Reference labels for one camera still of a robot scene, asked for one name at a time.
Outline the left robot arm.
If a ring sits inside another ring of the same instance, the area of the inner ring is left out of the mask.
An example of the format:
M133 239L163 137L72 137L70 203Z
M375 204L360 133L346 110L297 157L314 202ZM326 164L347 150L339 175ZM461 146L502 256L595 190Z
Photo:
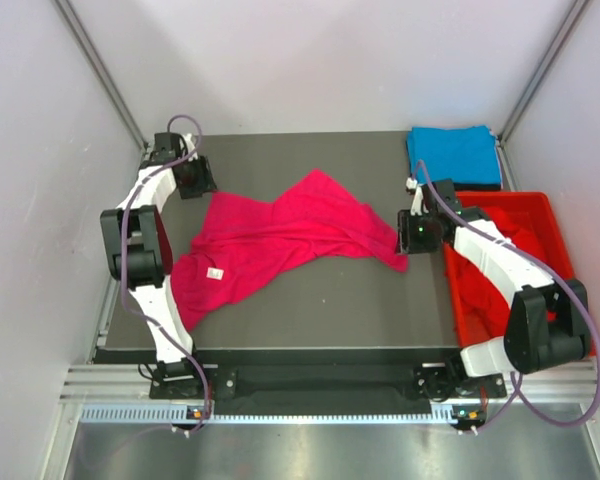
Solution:
M167 399L210 399L207 374L176 306L171 274L174 257L161 213L176 192L195 198L215 189L200 138L167 130L154 135L153 149L121 203L100 214L111 277L120 283L125 310L148 326L156 349L146 370L151 394Z

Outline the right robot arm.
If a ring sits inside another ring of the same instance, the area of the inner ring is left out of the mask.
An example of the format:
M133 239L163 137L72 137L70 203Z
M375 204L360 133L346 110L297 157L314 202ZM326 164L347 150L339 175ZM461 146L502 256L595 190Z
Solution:
M412 204L398 213L398 252L451 247L509 309L502 335L464 347L446 360L446 380L454 393L472 394L484 377L531 374L590 354L587 292L581 282L561 278L521 250L483 208L463 205L452 181L426 185L409 178L406 190Z

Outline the pink t shirt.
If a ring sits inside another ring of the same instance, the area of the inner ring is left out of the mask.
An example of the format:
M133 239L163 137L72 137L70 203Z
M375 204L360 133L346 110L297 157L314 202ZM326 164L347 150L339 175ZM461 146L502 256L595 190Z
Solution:
M237 304L278 275L320 257L375 258L396 272L408 258L370 205L313 170L272 202L213 194L200 232L175 263L171 288L184 327Z

